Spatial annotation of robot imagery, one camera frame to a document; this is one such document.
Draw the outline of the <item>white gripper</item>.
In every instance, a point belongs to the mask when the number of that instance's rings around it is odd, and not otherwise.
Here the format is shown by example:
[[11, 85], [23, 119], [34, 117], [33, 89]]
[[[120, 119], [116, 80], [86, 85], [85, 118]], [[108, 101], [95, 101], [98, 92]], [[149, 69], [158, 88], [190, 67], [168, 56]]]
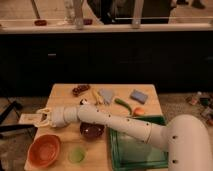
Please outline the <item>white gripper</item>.
[[50, 115], [50, 122], [39, 122], [34, 124], [35, 127], [47, 127], [52, 126], [56, 128], [62, 128], [67, 125], [64, 119], [64, 107], [55, 107], [51, 110], [51, 108], [42, 108], [36, 111], [36, 114], [44, 114]]

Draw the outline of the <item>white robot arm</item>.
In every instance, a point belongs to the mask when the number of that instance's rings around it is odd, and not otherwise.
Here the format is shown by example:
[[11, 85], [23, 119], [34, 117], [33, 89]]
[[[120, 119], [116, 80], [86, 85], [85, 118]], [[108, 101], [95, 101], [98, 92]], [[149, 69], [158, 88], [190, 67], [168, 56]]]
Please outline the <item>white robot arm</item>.
[[213, 153], [208, 130], [192, 115], [179, 115], [162, 126], [105, 113], [85, 104], [56, 106], [36, 111], [46, 118], [37, 127], [65, 127], [73, 122], [100, 124], [125, 133], [168, 153], [168, 171], [213, 171]]

